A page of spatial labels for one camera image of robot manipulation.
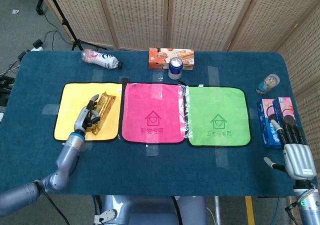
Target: chair wheel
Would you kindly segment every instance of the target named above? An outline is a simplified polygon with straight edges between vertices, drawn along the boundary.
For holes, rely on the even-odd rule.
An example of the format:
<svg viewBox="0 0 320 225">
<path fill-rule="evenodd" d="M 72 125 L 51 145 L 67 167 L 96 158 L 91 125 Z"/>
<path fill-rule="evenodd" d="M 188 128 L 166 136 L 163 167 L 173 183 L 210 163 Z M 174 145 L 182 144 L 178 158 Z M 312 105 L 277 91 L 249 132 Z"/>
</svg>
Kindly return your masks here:
<svg viewBox="0 0 320 225">
<path fill-rule="evenodd" d="M 41 7 L 37 7 L 35 10 L 36 10 L 36 13 L 39 14 L 39 15 L 43 15 L 44 14 L 44 11 L 42 10 Z"/>
</svg>

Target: drink can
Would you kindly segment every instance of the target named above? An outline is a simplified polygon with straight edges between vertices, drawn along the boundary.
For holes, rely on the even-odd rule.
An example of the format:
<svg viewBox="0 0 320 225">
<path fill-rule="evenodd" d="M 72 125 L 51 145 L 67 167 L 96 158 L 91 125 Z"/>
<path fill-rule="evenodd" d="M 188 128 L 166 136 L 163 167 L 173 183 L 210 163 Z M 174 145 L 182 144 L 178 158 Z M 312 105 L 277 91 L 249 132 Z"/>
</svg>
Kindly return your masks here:
<svg viewBox="0 0 320 225">
<path fill-rule="evenodd" d="M 168 75 L 169 78 L 177 80 L 181 77 L 184 62 L 180 57 L 173 57 L 169 62 Z"/>
<path fill-rule="evenodd" d="M 280 78 L 275 74 L 269 74 L 256 88 L 259 95 L 266 94 L 280 83 Z"/>
</svg>

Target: green towel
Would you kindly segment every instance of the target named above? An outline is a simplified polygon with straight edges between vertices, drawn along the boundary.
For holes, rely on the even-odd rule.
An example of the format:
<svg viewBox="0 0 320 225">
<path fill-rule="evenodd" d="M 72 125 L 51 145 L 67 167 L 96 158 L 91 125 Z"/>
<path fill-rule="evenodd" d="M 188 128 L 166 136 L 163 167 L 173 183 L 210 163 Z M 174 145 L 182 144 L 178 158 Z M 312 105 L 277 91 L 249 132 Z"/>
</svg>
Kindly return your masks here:
<svg viewBox="0 0 320 225">
<path fill-rule="evenodd" d="M 188 93 L 187 118 L 192 145 L 244 146 L 250 142 L 248 109 L 242 90 L 189 87 Z"/>
</svg>

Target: white bottle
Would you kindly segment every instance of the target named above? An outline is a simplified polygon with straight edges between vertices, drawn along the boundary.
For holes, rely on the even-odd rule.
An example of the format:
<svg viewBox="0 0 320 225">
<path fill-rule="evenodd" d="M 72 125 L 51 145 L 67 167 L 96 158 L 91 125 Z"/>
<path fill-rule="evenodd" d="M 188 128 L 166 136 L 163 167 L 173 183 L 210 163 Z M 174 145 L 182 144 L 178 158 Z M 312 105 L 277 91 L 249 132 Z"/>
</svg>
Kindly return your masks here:
<svg viewBox="0 0 320 225">
<path fill-rule="evenodd" d="M 115 68 L 122 69 L 123 67 L 123 63 L 121 61 L 118 61 L 118 59 L 115 56 L 96 52 L 96 51 L 93 51 L 92 49 L 85 49 L 81 53 L 81 58 L 86 63 L 97 64 L 107 69 L 115 69 Z"/>
</svg>

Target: house logo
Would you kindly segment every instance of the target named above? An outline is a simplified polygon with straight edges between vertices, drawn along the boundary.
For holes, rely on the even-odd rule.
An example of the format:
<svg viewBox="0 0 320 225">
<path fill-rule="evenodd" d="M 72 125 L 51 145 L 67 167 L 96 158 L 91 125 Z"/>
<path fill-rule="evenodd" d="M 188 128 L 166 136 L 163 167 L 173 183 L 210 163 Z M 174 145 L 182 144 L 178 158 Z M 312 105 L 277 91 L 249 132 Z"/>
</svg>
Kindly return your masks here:
<svg viewBox="0 0 320 225">
<path fill-rule="evenodd" d="M 213 129 L 225 129 L 226 122 L 227 121 L 218 113 L 210 123 L 212 123 Z"/>
<path fill-rule="evenodd" d="M 155 111 L 152 111 L 144 119 L 146 119 L 147 126 L 159 126 L 161 117 Z"/>
</svg>

